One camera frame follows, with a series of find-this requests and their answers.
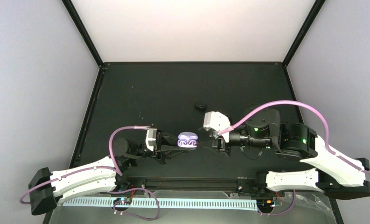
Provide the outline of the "lavender earbud charging case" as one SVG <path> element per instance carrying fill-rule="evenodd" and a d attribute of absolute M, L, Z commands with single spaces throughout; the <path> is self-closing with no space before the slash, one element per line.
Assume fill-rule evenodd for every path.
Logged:
<path fill-rule="evenodd" d="M 188 142 L 190 140 L 196 140 L 198 141 L 198 135 L 193 133 L 193 132 L 182 132 L 178 135 L 178 140 L 187 140 Z M 186 150 L 194 150 L 196 148 L 183 148 L 183 149 L 186 149 Z"/>

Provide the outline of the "purple earbud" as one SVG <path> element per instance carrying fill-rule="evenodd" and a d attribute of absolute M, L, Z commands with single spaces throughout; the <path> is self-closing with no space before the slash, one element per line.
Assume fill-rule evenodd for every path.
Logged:
<path fill-rule="evenodd" d="M 177 141 L 177 146 L 182 147 L 182 148 L 187 148 L 188 147 L 188 141 L 187 140 L 178 140 Z"/>
<path fill-rule="evenodd" d="M 197 148 L 197 141 L 196 140 L 190 140 L 188 142 L 188 148 Z"/>

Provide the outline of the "black earbud charging case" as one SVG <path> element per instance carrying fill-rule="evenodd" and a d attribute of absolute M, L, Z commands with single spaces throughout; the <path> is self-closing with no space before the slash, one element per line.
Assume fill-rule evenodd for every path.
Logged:
<path fill-rule="evenodd" d="M 207 105 L 204 102 L 201 102 L 201 101 L 195 102 L 194 106 L 199 111 L 205 111 L 207 109 Z"/>

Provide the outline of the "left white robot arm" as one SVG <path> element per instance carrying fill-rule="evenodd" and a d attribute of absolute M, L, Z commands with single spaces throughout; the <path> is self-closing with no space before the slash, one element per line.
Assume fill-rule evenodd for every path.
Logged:
<path fill-rule="evenodd" d="M 149 129 L 145 142 L 137 144 L 124 138 L 112 140 L 109 156 L 76 168 L 50 171 L 39 169 L 28 184 L 28 204 L 34 216 L 46 214 L 64 202 L 89 194 L 110 192 L 126 185 L 124 171 L 135 167 L 136 161 L 153 158 L 160 164 L 172 151 L 191 149 L 197 145 L 198 137 L 191 133 L 177 136 Z"/>

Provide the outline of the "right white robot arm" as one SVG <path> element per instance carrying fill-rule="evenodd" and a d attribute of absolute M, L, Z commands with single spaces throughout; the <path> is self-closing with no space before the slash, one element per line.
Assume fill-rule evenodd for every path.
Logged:
<path fill-rule="evenodd" d="M 272 150 L 278 157 L 311 167 L 292 172 L 259 171 L 252 183 L 256 194 L 305 190 L 339 200 L 370 196 L 366 158 L 347 157 L 304 124 L 282 122 L 277 110 L 249 107 L 244 114 L 238 125 L 220 112 L 205 114 L 203 128 L 211 133 L 213 148 L 227 154 L 232 147 Z"/>

